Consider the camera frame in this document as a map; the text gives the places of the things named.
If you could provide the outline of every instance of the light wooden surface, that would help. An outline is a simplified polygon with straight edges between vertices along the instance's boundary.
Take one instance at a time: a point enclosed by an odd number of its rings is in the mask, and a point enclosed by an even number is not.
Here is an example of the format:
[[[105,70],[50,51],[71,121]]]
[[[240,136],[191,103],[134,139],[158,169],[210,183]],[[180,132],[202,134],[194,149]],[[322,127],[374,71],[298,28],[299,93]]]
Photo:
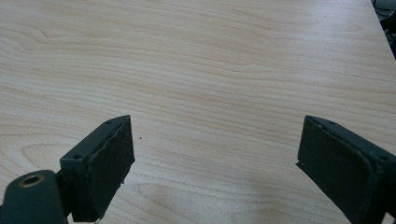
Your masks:
[[[129,114],[101,223],[347,223],[294,165],[304,115],[396,153],[395,71],[369,0],[1,0],[0,200]]]

